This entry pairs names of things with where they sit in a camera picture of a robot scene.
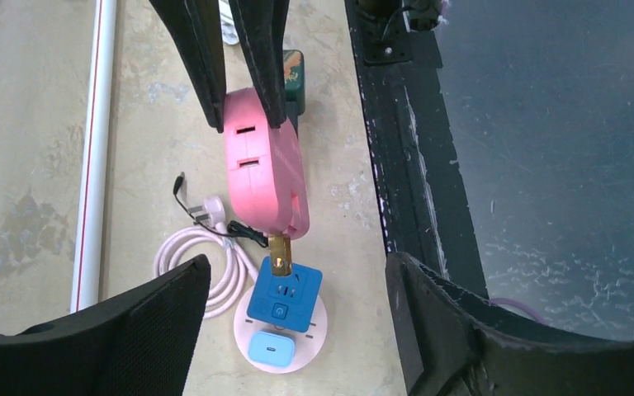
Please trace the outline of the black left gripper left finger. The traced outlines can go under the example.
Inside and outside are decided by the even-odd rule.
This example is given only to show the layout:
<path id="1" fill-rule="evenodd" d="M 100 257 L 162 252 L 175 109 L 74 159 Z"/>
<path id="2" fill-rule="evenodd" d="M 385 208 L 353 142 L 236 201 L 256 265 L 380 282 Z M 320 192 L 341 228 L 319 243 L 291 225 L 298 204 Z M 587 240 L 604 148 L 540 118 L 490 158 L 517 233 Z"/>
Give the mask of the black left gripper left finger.
<path id="1" fill-rule="evenodd" d="M 210 283 L 198 255 L 77 313 L 0 334 L 0 395 L 181 395 Z"/>

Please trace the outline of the black power adapter with cord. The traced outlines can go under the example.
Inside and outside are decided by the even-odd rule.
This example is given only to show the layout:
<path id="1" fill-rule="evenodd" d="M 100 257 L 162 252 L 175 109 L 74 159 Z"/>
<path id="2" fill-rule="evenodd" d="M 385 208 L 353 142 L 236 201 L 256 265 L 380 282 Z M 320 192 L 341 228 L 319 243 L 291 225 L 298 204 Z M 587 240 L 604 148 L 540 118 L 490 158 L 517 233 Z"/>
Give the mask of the black power adapter with cord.
<path id="1" fill-rule="evenodd" d="M 219 230 L 218 226 L 220 223 L 225 223 L 226 215 L 224 205 L 217 196 L 207 197 L 202 205 L 191 208 L 186 207 L 179 197 L 179 193 L 184 187 L 185 181 L 185 173 L 180 172 L 174 181 L 173 197 L 184 212 L 192 219 L 194 226 L 200 226 L 204 230 L 220 237 L 246 238 L 254 241 L 261 248 L 268 247 L 268 239 L 263 233 L 248 225 L 241 224 L 238 221 L 231 220 L 229 227 L 225 231 Z"/>

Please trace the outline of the dark green cube plug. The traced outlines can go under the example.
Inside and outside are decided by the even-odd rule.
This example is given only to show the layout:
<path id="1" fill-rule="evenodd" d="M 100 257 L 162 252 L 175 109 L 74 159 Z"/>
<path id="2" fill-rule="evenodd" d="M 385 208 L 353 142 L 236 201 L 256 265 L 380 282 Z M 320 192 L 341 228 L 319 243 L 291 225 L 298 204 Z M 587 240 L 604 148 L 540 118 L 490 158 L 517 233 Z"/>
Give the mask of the dark green cube plug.
<path id="1" fill-rule="evenodd" d="M 286 90 L 286 103 L 296 107 L 296 114 L 305 112 L 305 60 L 298 49 L 284 49 L 283 75 Z"/>

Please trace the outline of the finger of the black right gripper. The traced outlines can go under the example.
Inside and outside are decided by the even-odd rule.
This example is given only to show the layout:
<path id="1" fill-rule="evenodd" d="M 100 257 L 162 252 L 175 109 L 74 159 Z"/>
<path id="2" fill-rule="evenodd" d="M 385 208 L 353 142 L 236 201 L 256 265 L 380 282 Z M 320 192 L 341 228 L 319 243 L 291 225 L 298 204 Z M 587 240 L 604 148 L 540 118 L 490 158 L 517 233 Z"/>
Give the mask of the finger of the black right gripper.
<path id="1" fill-rule="evenodd" d="M 253 86 L 277 129 L 287 119 L 282 58 L 288 0 L 229 0 L 239 43 Z"/>
<path id="2" fill-rule="evenodd" d="M 222 133 L 226 96 L 219 3 L 214 0 L 150 0 L 168 29 L 207 123 Z"/>

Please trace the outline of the blue cube socket adapter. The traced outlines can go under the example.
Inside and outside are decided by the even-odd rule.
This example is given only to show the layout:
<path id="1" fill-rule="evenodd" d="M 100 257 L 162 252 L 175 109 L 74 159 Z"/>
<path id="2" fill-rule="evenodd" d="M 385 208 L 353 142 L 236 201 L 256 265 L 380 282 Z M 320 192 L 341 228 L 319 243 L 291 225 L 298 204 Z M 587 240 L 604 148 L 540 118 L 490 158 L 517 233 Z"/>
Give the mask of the blue cube socket adapter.
<path id="1" fill-rule="evenodd" d="M 293 264 L 289 276 L 274 276 L 270 257 L 263 259 L 247 307 L 247 315 L 296 332 L 307 332 L 319 296 L 323 273 Z"/>

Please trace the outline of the pink small charger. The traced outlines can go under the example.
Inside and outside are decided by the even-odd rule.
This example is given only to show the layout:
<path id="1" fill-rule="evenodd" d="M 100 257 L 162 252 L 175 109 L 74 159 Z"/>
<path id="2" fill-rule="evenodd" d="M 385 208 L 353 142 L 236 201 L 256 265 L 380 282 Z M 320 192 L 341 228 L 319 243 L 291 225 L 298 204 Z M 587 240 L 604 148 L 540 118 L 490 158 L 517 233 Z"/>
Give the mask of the pink small charger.
<path id="1" fill-rule="evenodd" d="M 310 227 L 300 145 L 293 124 L 274 129 L 256 90 L 225 98 L 225 156 L 229 198 L 237 217 L 268 237 L 274 276 L 293 272 L 291 242 Z"/>

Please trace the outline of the light blue USB charger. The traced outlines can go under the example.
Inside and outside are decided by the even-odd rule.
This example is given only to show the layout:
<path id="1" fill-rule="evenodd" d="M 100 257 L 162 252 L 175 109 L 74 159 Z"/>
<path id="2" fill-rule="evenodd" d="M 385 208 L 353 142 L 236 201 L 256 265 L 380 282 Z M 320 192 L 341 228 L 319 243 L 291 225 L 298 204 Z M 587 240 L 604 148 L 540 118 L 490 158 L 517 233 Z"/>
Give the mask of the light blue USB charger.
<path id="1" fill-rule="evenodd" d="M 248 358 L 255 363 L 276 368 L 287 368 L 295 355 L 296 344 L 288 336 L 259 331 L 252 335 L 248 345 Z"/>

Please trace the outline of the pink round socket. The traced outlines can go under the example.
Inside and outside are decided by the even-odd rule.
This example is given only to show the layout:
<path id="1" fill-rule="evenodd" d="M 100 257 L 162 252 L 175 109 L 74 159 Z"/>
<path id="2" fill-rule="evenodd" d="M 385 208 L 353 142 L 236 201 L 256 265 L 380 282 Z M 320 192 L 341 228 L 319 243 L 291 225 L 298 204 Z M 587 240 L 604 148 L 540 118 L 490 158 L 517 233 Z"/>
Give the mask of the pink round socket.
<path id="1" fill-rule="evenodd" d="M 252 319 L 247 308 L 253 288 L 249 288 L 234 313 L 234 339 L 244 359 L 255 368 L 282 375 L 306 367 L 321 351 L 328 334 L 328 315 L 321 298 L 307 332 L 296 332 Z"/>

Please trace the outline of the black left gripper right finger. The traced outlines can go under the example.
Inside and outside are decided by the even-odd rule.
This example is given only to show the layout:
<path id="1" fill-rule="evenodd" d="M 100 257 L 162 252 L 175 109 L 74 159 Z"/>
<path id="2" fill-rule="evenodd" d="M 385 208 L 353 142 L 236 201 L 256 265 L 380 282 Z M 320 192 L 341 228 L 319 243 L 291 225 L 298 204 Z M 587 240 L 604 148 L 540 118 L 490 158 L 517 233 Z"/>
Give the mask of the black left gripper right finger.
<path id="1" fill-rule="evenodd" d="M 519 316 L 404 252 L 387 257 L 386 286 L 410 395 L 634 395 L 634 341 Z"/>

